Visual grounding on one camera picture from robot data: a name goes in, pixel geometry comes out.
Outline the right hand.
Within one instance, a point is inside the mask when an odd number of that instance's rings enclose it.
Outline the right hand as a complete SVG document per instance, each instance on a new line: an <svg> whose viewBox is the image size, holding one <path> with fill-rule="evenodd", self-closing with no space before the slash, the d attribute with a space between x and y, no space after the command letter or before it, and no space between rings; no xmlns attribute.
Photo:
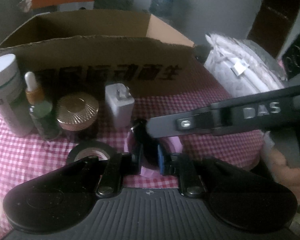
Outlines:
<svg viewBox="0 0 300 240"><path fill-rule="evenodd" d="M290 189L300 205L300 167L291 168L288 166L285 156L275 148L270 132L266 132L263 135L261 159L275 182Z"/></svg>

